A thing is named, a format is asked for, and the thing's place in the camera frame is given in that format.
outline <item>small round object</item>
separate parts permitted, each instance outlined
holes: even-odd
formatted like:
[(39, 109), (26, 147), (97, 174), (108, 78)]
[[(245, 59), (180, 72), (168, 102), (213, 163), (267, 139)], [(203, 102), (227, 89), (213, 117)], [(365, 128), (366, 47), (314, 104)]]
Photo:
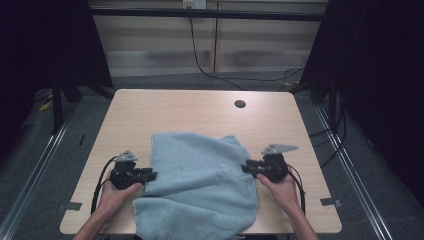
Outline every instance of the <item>small round object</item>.
[(246, 102), (243, 100), (237, 100), (234, 102), (234, 105), (236, 105), (238, 108), (244, 108), (246, 107)]

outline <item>wooden table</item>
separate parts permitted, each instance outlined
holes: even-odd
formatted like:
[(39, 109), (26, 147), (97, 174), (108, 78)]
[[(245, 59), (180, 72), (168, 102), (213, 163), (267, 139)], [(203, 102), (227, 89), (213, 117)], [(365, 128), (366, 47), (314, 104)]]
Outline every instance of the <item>wooden table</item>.
[[(246, 106), (236, 107), (237, 100), (243, 100)], [(82, 207), (65, 213), (60, 226), (62, 233), (75, 234), (88, 219), (93, 191), (107, 160), (129, 149), (139, 158), (137, 167), (147, 167), (152, 134), (172, 131), (216, 138), (234, 134), (252, 159), (262, 159), (261, 150), (270, 143), (298, 146), (298, 150), (286, 152), (284, 157), (302, 177), (307, 218), (317, 233), (341, 230), (335, 207), (321, 205), (320, 199), (331, 196), (290, 93), (125, 89), (115, 94), (72, 197), (71, 201), (82, 203)], [(257, 183), (257, 218), (244, 233), (292, 233), (287, 215), (276, 205), (268, 189)], [(132, 199), (129, 199), (102, 231), (133, 234), (135, 229)]]

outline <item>hand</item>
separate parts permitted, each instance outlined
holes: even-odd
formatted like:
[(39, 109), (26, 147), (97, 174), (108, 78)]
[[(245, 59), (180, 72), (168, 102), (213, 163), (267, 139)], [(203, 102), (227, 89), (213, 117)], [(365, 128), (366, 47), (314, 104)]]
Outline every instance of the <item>hand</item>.
[(274, 200), (284, 211), (299, 206), (296, 194), (295, 181), (290, 174), (278, 183), (271, 182), (265, 175), (258, 174), (257, 179), (269, 189)]
[(141, 183), (135, 183), (124, 190), (118, 190), (113, 186), (111, 181), (103, 183), (102, 195), (100, 196), (99, 206), (96, 212), (101, 212), (107, 221), (112, 220), (118, 210), (121, 208), (125, 199), (135, 194), (142, 188)]

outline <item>light blue towel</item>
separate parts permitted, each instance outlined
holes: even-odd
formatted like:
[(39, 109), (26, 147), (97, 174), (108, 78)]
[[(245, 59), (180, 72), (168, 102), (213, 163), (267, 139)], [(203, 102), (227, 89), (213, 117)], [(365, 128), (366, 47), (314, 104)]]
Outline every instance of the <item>light blue towel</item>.
[(235, 136), (154, 135), (151, 166), (158, 175), (134, 200), (137, 235), (144, 240), (237, 239), (256, 218), (255, 181), (240, 167), (246, 159)]

